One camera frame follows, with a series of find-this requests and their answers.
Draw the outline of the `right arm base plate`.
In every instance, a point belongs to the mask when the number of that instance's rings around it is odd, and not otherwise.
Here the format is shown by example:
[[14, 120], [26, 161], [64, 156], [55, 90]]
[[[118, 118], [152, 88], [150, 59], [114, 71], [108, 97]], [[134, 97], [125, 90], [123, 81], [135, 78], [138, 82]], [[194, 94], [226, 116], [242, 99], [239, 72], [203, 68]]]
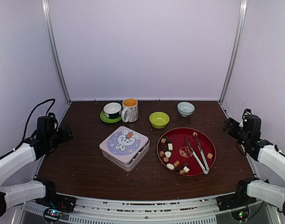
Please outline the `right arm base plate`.
[[236, 193], [216, 198], [219, 211], [232, 210], [255, 203], [257, 199], [249, 196], [237, 196]]

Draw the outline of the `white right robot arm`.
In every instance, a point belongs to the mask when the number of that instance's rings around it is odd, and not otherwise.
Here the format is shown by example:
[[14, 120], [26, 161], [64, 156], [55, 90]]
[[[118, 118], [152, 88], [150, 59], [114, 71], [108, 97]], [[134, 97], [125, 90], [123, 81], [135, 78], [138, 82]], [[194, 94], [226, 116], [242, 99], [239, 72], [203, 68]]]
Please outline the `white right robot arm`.
[[285, 154], [278, 145], [261, 138], [261, 118], [247, 108], [242, 120], [227, 118], [223, 131], [236, 140], [241, 153], [268, 168], [282, 180], [281, 185], [263, 181], [259, 177], [245, 178], [238, 182], [230, 201], [243, 206], [250, 199], [259, 199], [276, 207], [285, 217]]

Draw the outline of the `silver divided tin box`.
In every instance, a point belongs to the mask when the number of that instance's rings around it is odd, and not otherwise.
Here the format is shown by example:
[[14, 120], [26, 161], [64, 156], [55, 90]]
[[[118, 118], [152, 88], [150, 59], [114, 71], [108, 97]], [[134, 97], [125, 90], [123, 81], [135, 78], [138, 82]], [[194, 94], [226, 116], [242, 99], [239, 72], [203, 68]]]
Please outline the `silver divided tin box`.
[[125, 150], [115, 149], [116, 144], [112, 142], [110, 144], [102, 143], [100, 150], [104, 157], [109, 159], [115, 165], [121, 167], [123, 170], [129, 172], [138, 164], [138, 162], [146, 155], [150, 148], [150, 141], [147, 140], [141, 144], [140, 140], [136, 141], [131, 146], [125, 146]]

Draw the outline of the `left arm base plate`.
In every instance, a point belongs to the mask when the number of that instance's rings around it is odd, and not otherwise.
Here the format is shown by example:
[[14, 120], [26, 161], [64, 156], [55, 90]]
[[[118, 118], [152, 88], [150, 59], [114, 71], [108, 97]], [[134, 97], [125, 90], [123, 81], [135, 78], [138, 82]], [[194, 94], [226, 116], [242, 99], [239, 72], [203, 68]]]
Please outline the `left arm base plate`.
[[45, 197], [35, 200], [37, 204], [45, 207], [54, 208], [56, 210], [71, 213], [76, 205], [76, 198], [72, 196], [61, 195], [58, 193], [47, 193]]

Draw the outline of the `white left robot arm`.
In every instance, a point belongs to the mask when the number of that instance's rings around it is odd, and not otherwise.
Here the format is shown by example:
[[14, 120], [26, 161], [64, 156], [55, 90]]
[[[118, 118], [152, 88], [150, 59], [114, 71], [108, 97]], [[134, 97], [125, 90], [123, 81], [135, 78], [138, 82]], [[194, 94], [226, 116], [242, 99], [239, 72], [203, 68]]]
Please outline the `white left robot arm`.
[[59, 218], [57, 211], [74, 211], [76, 198], [57, 193], [54, 182], [33, 179], [27, 183], [4, 186], [4, 182], [14, 173], [44, 156], [49, 156], [60, 144], [73, 139], [72, 129], [58, 127], [55, 114], [49, 113], [37, 119], [37, 127], [28, 138], [8, 153], [0, 157], [0, 217], [14, 206], [35, 200], [49, 209], [50, 218]]

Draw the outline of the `bunny print tin lid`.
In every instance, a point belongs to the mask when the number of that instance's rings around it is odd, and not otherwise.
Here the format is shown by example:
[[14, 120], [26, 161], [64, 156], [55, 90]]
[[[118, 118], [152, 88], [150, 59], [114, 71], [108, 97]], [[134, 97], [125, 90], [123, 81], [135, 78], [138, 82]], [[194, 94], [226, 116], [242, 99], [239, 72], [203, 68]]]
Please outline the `bunny print tin lid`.
[[104, 141], [102, 141], [100, 145], [102, 143], [106, 145], [112, 142], [114, 145], [116, 144], [115, 149], [120, 149], [121, 151], [124, 151], [125, 146], [131, 146], [138, 140], [140, 140], [142, 142], [141, 144], [143, 144], [147, 140], [149, 140], [149, 138], [141, 133], [138, 133], [137, 131], [131, 130], [130, 128], [120, 126]]

